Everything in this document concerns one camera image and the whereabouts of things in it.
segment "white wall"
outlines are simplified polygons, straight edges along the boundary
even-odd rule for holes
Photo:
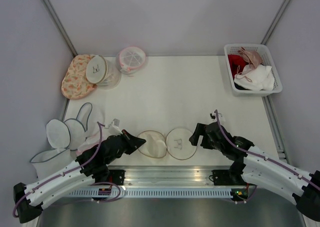
[[[292,0],[267,44],[283,91],[272,96],[292,163],[320,170],[320,2]]]
[[[0,10],[0,225],[18,227],[13,186],[36,180],[29,160],[47,147],[46,123],[61,114],[72,56],[40,0],[0,0]]]
[[[283,0],[51,0],[79,54],[222,55],[260,43]]]

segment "white mesh laundry bag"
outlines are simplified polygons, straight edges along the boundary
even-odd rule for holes
[[[94,136],[99,132],[99,126],[97,122],[102,124],[105,123],[104,113],[96,105],[90,102],[84,103],[81,106],[76,119],[84,126],[86,137]]]
[[[71,151],[76,151],[77,148],[86,141],[86,129],[83,124],[75,118],[69,118],[64,123],[67,125],[70,132],[69,149]]]
[[[66,167],[73,160],[69,149],[57,148],[37,153],[31,158],[30,163],[34,166],[39,180],[43,180]]]
[[[136,47],[127,47],[117,55],[116,66],[122,73],[129,75],[141,69],[146,62],[146,53]]]
[[[192,132],[186,128],[175,128],[166,137],[168,153],[177,160],[190,159],[197,151],[197,146],[193,146],[189,138]]]
[[[46,137],[54,149],[65,149],[70,144],[70,133],[67,125],[58,119],[52,119],[46,124]]]
[[[166,156],[167,147],[165,137],[160,132],[147,130],[140,133],[137,137],[146,140],[146,142],[138,148],[141,154],[156,159]]]

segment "white cloth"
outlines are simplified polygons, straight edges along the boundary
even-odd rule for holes
[[[272,91],[274,89],[275,78],[271,72],[272,67],[262,64],[258,65],[256,69],[250,70],[249,64],[243,68],[243,74],[236,74],[234,77],[234,82],[239,86],[252,91]]]

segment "white table surface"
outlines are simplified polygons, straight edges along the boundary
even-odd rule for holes
[[[210,123],[209,114],[218,109],[225,118],[224,127],[233,136],[242,136],[278,157],[262,98],[232,95],[224,56],[149,57],[145,67],[133,76],[123,74],[117,87],[98,88],[85,98],[70,100],[65,119],[75,118],[86,102],[103,111],[105,123],[119,119],[120,129],[134,136],[146,130],[166,136],[177,127],[193,133],[197,123]],[[219,151],[201,146],[188,160],[177,160],[169,154],[153,159],[136,151],[111,163],[113,166],[231,164]]]

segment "wire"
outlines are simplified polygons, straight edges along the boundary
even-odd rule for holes
[[[279,163],[278,161],[273,160],[273,159],[271,159],[271,158],[266,158],[266,157],[265,157],[264,155],[262,155],[262,154],[254,153],[254,152],[251,152],[251,151],[248,151],[248,150],[245,150],[245,149],[242,149],[242,148],[239,148],[238,146],[236,146],[236,145],[227,137],[225,131],[223,130],[223,128],[222,128],[222,126],[221,126],[221,124],[220,124],[219,115],[218,115],[218,110],[216,109],[216,110],[214,111],[214,113],[215,113],[215,116],[216,116],[216,121],[217,121],[217,123],[218,123],[219,129],[220,129],[223,137],[226,139],[226,141],[229,142],[230,145],[232,145],[233,147],[235,147],[235,148],[236,148],[237,150],[239,150],[239,151],[242,151],[242,152],[245,152],[245,153],[247,153],[247,154],[250,154],[250,155],[259,157],[259,158],[261,158],[261,159],[263,159],[263,160],[272,162],[273,164],[275,164],[275,165],[277,165],[277,166],[285,169],[286,171],[289,171],[290,173],[294,174],[294,175],[297,176],[299,179],[304,180],[305,182],[307,182],[308,184],[310,184],[312,187],[314,187],[316,190],[320,191],[320,187],[319,187],[319,186],[317,186],[316,184],[312,183],[310,180],[308,180],[308,179],[307,179],[306,177],[304,177],[304,176],[301,176],[301,178],[300,178],[300,174],[299,174],[298,172],[290,169],[289,167],[285,166],[284,164]]]
[[[64,175],[66,175],[66,174],[68,174],[68,173],[70,173],[70,172],[72,172],[72,171],[75,171],[75,170],[77,170],[77,169],[82,168],[83,166],[87,165],[87,164],[97,155],[97,153],[98,153],[98,151],[99,151],[99,149],[100,149],[101,142],[102,142],[102,127],[105,126],[104,124],[101,124],[101,123],[99,123],[99,122],[97,122],[97,124],[98,124],[99,130],[100,130],[100,139],[99,139],[99,144],[98,144],[98,146],[97,146],[94,154],[91,156],[91,158],[88,159],[88,161],[86,161],[85,163],[79,165],[78,167],[75,167],[75,168],[73,168],[73,169],[70,169],[70,170],[68,170],[68,171],[66,171],[66,172],[62,172],[62,174],[57,174],[57,175],[55,175],[55,176],[47,179],[46,181],[42,182],[41,184],[37,185],[36,187],[32,188],[32,191],[27,192],[24,196],[22,196],[22,197],[16,202],[16,204],[15,204],[15,206],[14,206],[14,208],[13,208],[13,212],[12,212],[12,215],[13,215],[14,218],[18,218],[18,217],[19,217],[19,215],[16,214],[17,208],[18,208],[18,206],[20,205],[20,203],[21,203],[25,198],[27,198],[31,193],[34,193],[34,192],[35,192],[36,190],[38,190],[40,187],[44,186],[45,184],[47,184],[47,183],[49,183],[49,182],[51,182],[51,181],[53,181],[53,180],[55,180],[55,179],[57,179],[57,178],[59,178],[59,177],[61,177],[61,176],[64,176]]]
[[[106,199],[106,200],[99,200],[99,202],[103,202],[103,203],[107,203],[107,202],[112,202],[112,201],[116,201],[119,196],[121,195],[121,189],[119,187],[119,185],[115,184],[115,183],[111,183],[111,182],[98,182],[98,183],[93,183],[91,184],[91,186],[97,186],[97,185],[110,185],[110,186],[114,186],[118,189],[118,194],[111,198],[111,199]]]
[[[209,175],[208,178],[209,178],[209,180],[210,180],[211,182],[215,183],[215,182],[214,182],[214,176],[213,176],[213,175]]]

